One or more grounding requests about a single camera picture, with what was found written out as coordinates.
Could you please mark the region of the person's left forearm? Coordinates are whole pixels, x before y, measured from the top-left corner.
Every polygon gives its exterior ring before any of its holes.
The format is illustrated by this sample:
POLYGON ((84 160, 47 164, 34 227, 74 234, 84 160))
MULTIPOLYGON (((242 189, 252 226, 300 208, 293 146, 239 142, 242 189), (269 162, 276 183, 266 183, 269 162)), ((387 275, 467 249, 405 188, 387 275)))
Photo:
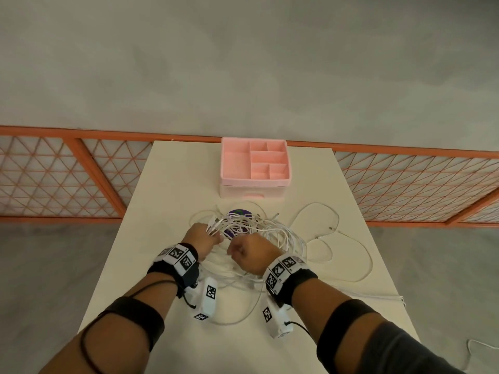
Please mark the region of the person's left forearm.
POLYGON ((143 374, 177 292, 172 276, 147 274, 79 332, 39 374, 143 374))

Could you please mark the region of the person's right forearm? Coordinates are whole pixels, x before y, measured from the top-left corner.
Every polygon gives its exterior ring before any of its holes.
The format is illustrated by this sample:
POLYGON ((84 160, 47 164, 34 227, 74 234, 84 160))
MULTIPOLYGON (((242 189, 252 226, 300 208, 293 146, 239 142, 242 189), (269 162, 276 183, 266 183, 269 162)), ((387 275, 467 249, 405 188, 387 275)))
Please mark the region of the person's right forearm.
POLYGON ((317 278, 298 285, 291 299, 329 374, 464 374, 363 301, 317 278))

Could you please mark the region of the purple round disc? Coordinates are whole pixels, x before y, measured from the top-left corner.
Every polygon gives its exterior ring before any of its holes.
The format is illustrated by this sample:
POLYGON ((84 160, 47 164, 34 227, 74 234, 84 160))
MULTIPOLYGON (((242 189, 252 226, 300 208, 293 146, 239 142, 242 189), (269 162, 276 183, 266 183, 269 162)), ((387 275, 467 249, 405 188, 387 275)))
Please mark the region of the purple round disc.
MULTIPOLYGON (((248 210, 245 209, 234 209, 228 212, 227 214, 228 217, 238 217, 238 216, 244 216, 247 218, 252 218, 252 213, 248 210)), ((233 239, 237 235, 240 234, 246 234, 248 233, 248 228, 246 227, 228 227, 226 230, 224 230, 224 235, 228 239, 233 239)))

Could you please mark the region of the left wristband with marker tags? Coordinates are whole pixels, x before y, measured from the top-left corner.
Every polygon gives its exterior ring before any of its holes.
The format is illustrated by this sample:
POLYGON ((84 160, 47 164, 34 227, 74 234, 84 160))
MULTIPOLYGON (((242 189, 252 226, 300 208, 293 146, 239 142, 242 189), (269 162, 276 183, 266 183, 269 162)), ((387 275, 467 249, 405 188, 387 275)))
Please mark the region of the left wristband with marker tags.
POLYGON ((182 243, 164 249, 154 260, 147 274, 162 273, 171 276, 177 284, 177 297, 184 296, 192 288, 200 274, 199 256, 194 246, 182 243))

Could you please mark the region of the wristband with marker tags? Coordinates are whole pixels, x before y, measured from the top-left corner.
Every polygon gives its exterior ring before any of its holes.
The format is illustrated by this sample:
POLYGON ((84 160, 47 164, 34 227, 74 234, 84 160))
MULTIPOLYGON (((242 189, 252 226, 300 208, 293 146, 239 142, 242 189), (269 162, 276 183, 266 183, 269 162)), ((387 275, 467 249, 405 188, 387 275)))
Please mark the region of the wristband with marker tags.
POLYGON ((304 258, 289 253, 276 258, 265 270, 263 280, 271 298, 278 306, 293 307, 292 297, 296 288, 318 276, 310 270, 304 258))
POLYGON ((147 274, 162 273, 171 276, 177 284, 177 297, 184 296, 192 288, 200 274, 199 256, 194 246, 182 243, 164 249, 154 260, 147 274))

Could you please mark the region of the grey sleeve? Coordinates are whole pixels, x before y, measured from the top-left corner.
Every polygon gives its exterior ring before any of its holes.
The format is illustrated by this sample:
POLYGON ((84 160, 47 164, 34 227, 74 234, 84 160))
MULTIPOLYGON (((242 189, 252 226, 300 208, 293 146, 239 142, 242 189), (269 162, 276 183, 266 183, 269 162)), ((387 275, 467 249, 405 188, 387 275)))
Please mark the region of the grey sleeve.
POLYGON ((355 374, 468 374, 431 352, 394 323, 381 324, 368 340, 355 374))

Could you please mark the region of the person's left hand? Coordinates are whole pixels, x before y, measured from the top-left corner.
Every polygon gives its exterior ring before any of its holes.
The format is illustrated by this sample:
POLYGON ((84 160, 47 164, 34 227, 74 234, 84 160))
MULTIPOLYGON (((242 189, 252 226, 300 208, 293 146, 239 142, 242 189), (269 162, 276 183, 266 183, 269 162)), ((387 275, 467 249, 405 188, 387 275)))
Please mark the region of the person's left hand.
POLYGON ((198 254, 198 261, 203 262, 212 249, 207 246, 207 225, 202 223, 193 224, 186 232, 180 242, 184 246, 192 246, 198 254))

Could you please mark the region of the person's right hand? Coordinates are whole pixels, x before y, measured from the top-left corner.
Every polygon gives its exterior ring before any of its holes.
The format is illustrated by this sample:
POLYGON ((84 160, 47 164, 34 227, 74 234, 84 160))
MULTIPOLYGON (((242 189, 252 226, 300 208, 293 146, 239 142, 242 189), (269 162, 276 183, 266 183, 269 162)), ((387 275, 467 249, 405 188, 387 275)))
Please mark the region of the person's right hand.
POLYGON ((284 253, 276 245, 258 233, 240 234, 234 239, 246 240, 246 258, 244 263, 238 266, 243 271, 255 276, 263 277, 268 266, 284 253))

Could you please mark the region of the orange mesh railing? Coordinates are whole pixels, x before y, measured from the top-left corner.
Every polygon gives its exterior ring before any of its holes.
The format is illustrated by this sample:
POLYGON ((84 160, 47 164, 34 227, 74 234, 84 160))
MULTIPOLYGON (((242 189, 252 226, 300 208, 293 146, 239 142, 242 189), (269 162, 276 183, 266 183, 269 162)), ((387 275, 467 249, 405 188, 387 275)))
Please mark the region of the orange mesh railing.
MULTIPOLYGON (((72 129, 52 129, 36 128, 22 126, 0 125, 0 136, 13 137, 38 137, 38 138, 60 138, 67 145, 72 155, 81 163, 85 172, 95 182, 97 188, 103 193, 104 197, 110 202, 113 209, 119 215, 118 218, 91 218, 88 223, 102 222, 111 223, 123 219, 126 213, 126 206, 119 197, 116 190, 113 189, 109 180, 105 177, 103 171, 99 168, 91 155, 89 149, 84 144, 84 139, 105 139, 113 141, 133 141, 133 142, 190 142, 190 143, 213 143, 221 142, 221 137, 209 136, 190 136, 190 135, 172 135, 160 133, 144 132, 124 132, 124 131, 96 131, 96 130, 72 130, 72 129)), ((339 144, 325 142, 304 142, 287 141, 288 146, 297 146, 302 148, 321 148, 331 149, 333 151, 349 151, 358 153, 376 153, 388 155, 410 155, 410 156, 438 156, 438 157, 465 157, 465 158, 484 158, 499 159, 499 151, 480 151, 480 150, 449 150, 435 148, 411 148, 406 146, 387 146, 387 145, 369 145, 369 144, 339 144)), ((475 215, 482 209, 499 201, 499 188, 472 203, 457 214, 444 222, 405 222, 405 221, 366 221, 370 227, 429 227, 429 228, 451 228, 451 227, 495 227, 499 228, 499 223, 471 223, 465 222, 467 218, 475 215)))

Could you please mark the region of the right wristband with marker tags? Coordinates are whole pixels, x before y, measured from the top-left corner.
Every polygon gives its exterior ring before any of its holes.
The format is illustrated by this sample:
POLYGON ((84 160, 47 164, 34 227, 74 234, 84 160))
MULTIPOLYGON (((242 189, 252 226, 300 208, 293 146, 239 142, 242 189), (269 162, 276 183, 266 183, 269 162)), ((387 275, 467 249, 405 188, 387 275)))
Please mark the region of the right wristband with marker tags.
POLYGON ((289 253, 276 258, 265 270, 263 280, 271 298, 278 306, 293 307, 292 297, 296 288, 318 276, 310 270, 304 258, 289 253))

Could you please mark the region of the pink compartment organizer with drawer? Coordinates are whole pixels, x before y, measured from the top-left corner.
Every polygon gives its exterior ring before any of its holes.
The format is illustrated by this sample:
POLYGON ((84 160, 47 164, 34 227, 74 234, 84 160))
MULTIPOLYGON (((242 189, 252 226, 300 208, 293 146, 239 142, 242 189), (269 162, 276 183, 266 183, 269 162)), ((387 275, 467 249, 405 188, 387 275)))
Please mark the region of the pink compartment organizer with drawer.
POLYGON ((221 138, 221 198, 284 198, 291 178, 285 140, 221 138))

